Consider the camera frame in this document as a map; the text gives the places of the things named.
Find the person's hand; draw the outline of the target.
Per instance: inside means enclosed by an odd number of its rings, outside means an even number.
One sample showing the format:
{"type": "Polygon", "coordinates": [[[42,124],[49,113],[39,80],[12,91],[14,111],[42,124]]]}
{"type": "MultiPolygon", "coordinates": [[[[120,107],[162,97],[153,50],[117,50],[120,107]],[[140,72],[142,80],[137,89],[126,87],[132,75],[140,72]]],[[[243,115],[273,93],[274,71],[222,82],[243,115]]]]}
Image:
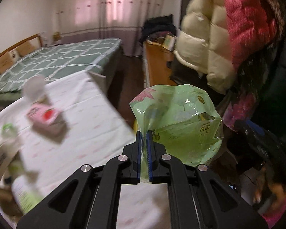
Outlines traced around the person's hand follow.
{"type": "Polygon", "coordinates": [[[255,180],[253,204],[267,203],[262,209],[261,215],[273,216],[281,212],[286,201],[286,184],[274,181],[274,171],[268,165],[264,165],[255,180]]]}

